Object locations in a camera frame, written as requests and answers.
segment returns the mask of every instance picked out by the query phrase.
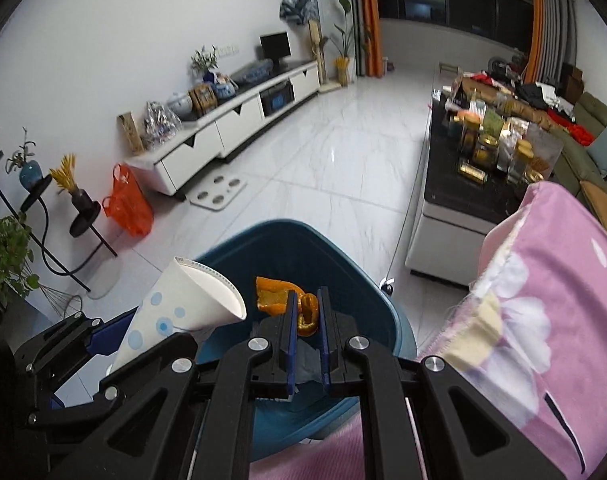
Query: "pink floral cloth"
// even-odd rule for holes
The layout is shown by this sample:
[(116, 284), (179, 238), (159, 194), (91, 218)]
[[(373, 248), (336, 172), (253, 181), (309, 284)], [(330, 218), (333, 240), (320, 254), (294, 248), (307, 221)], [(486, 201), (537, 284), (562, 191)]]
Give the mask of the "pink floral cloth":
[[(423, 352), (457, 368), (568, 480), (607, 452), (607, 233), (556, 184), (487, 237), (480, 279)], [(255, 480), (360, 480), (361, 422), (254, 463)]]

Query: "red plastic bag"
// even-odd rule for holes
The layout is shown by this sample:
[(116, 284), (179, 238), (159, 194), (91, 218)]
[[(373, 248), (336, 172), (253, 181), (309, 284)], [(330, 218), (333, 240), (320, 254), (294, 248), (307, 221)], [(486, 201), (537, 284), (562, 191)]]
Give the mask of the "red plastic bag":
[(154, 213), (132, 170), (125, 164), (117, 164), (112, 177), (112, 195), (103, 199), (106, 216), (113, 218), (130, 236), (146, 236), (152, 229)]

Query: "coffee table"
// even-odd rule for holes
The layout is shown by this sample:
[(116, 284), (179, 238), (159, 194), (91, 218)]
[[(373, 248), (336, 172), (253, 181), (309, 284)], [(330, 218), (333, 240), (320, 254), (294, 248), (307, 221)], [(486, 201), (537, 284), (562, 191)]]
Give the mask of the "coffee table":
[(480, 186), (457, 173), (458, 139), (447, 137), (445, 96), (433, 101), (428, 153), (414, 218), (406, 266), (459, 285), (477, 278), (486, 234), (512, 215), (521, 200), (501, 174)]

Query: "black vase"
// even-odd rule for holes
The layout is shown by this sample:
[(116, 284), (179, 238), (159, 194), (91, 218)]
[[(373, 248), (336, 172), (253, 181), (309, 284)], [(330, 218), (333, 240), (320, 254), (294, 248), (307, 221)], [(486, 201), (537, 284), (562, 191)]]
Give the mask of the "black vase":
[(85, 189), (76, 187), (70, 195), (72, 196), (72, 205), (77, 208), (78, 212), (85, 213), (92, 209), (92, 199), (90, 198), (90, 195), (86, 193)]

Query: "wall socket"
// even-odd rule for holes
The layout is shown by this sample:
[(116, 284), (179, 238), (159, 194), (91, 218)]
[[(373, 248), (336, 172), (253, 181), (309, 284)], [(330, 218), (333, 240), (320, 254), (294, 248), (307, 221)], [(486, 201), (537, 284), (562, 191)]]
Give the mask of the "wall socket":
[(217, 54), (217, 57), (219, 57), (219, 58), (235, 56), (235, 54), (238, 54), (238, 45), (231, 44), (231, 45), (227, 45), (227, 46), (220, 46), (220, 47), (217, 47), (217, 50), (215, 52)]

